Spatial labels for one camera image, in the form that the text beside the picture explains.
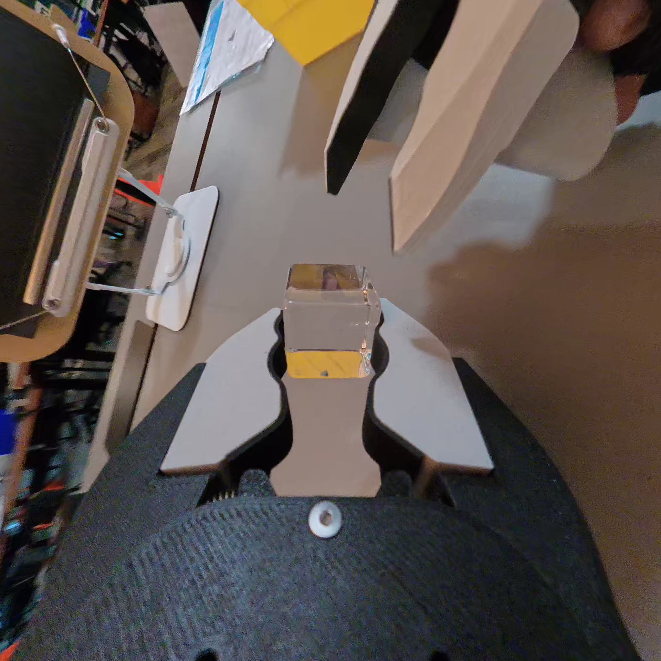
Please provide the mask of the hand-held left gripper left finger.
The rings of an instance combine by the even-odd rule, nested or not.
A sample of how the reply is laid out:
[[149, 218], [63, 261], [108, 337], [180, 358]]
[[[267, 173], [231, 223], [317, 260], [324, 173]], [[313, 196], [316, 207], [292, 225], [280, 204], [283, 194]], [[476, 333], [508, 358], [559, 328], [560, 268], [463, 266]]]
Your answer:
[[291, 449], [285, 372], [283, 314], [273, 308], [222, 343], [203, 365], [161, 472], [270, 474]]

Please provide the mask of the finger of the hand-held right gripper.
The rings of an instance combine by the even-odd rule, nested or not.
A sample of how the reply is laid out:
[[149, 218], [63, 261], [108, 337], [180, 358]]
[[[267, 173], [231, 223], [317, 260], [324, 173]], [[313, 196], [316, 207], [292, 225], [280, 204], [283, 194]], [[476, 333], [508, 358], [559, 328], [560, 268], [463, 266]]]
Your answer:
[[340, 192], [410, 60], [431, 68], [458, 1], [377, 1], [336, 107], [325, 147], [328, 194]]
[[570, 1], [460, 1], [390, 175], [392, 251], [448, 221], [494, 162], [588, 174], [617, 128], [607, 57], [574, 51]]

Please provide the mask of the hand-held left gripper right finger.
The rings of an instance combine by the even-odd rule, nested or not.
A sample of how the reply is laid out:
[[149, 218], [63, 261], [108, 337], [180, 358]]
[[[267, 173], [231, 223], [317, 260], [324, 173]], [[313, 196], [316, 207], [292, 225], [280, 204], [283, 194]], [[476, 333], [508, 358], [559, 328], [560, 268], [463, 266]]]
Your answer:
[[494, 462], [448, 349], [387, 299], [374, 331], [364, 447], [381, 473], [424, 495], [444, 474], [489, 476]]

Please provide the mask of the yellow plastic bin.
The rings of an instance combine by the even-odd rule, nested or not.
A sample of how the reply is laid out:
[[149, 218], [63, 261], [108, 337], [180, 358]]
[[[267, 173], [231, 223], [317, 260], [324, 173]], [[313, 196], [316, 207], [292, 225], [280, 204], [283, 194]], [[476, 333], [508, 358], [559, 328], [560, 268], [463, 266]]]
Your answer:
[[300, 65], [361, 34], [375, 1], [240, 1]]

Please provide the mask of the clear acrylic block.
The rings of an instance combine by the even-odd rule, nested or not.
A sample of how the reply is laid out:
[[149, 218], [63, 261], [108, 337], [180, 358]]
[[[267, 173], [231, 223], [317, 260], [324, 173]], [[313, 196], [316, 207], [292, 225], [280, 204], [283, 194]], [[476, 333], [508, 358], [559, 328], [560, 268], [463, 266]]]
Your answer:
[[293, 264], [282, 312], [290, 377], [361, 379], [371, 375], [381, 300], [365, 266]]

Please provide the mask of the grey desk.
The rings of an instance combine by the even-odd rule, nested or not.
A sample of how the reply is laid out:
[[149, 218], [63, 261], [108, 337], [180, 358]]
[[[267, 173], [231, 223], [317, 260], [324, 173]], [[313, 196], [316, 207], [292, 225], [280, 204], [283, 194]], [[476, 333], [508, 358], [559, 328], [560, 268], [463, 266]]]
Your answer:
[[495, 162], [451, 218], [392, 251], [404, 137], [367, 139], [340, 192], [325, 147], [361, 38], [309, 65], [278, 42], [180, 119], [163, 192], [220, 191], [190, 317], [133, 299], [99, 421], [113, 452], [193, 364], [280, 305], [294, 262], [358, 262], [532, 431], [588, 518], [642, 658], [660, 659], [660, 95], [574, 181]]

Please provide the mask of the person's right hand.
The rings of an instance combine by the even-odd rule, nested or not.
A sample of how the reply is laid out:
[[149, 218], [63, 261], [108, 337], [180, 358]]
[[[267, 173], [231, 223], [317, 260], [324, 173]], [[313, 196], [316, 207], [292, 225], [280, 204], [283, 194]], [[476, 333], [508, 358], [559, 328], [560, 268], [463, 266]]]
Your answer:
[[[638, 38], [651, 18], [649, 1], [594, 1], [580, 21], [578, 46], [602, 54], [614, 51]], [[615, 76], [618, 126], [635, 112], [646, 78], [645, 73]]]

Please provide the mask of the printed paper sheet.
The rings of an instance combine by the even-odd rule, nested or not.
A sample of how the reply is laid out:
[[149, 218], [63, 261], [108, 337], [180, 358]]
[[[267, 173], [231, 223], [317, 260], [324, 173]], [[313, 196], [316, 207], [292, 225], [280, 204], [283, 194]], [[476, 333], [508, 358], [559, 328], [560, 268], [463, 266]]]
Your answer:
[[212, 1], [180, 115], [258, 70], [274, 43], [274, 36], [238, 1]]

